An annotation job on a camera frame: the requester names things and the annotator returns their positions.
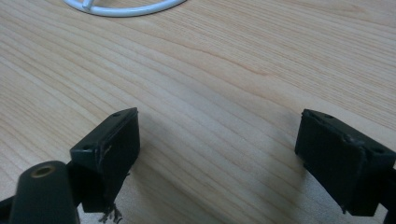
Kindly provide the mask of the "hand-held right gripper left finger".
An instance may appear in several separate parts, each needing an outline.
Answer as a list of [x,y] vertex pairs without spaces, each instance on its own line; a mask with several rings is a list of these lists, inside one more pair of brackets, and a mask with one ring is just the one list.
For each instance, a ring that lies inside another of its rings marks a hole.
[[140,152],[138,110],[118,111],[70,149],[69,181],[76,205],[118,223],[115,200]]

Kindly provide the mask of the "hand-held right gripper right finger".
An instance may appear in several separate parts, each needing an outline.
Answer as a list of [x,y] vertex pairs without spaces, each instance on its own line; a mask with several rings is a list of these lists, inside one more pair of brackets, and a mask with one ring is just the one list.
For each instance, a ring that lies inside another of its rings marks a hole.
[[333,116],[306,109],[295,153],[343,212],[371,217],[383,205],[396,217],[396,152]]

